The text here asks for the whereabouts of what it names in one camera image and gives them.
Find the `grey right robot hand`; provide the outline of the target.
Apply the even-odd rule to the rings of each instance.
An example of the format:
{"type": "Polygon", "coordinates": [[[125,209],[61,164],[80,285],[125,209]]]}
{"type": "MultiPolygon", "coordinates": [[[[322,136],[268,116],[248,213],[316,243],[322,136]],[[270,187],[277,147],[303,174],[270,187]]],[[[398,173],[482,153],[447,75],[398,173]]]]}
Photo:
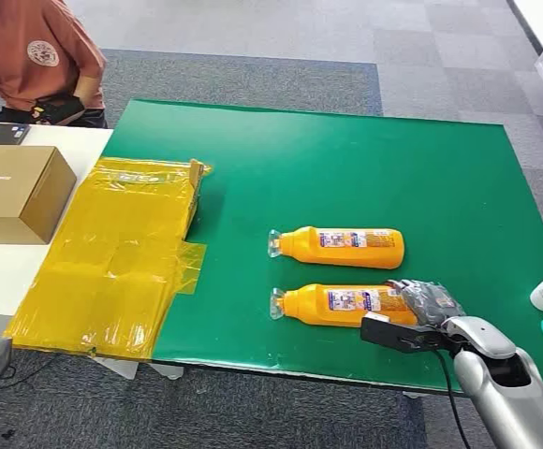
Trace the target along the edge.
{"type": "Polygon", "coordinates": [[[388,280],[414,312],[420,326],[439,327],[455,316],[465,316],[463,307],[439,283],[418,280],[388,280]]]}

